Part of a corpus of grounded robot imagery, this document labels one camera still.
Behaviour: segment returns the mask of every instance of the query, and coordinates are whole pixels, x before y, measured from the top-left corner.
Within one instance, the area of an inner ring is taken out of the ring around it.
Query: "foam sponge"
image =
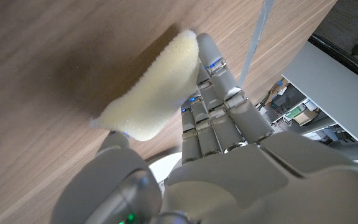
[[[138,141],[156,136],[193,94],[198,76],[196,34],[179,33],[160,53],[140,80],[111,102],[92,127],[121,131]]]

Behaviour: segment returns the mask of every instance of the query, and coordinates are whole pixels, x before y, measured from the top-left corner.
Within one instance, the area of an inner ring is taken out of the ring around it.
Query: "machine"
[[[182,165],[164,194],[128,136],[111,131],[52,223],[358,223],[358,165],[295,133],[274,134],[213,39],[197,41],[199,90],[181,106]]]

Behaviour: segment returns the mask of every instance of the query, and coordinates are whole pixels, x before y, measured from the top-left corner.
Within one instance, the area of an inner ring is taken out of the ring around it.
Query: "gray robotic hand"
[[[295,133],[273,134],[208,34],[199,91],[181,107],[182,166],[159,191],[111,132],[68,184],[52,223],[358,223],[358,165]]]

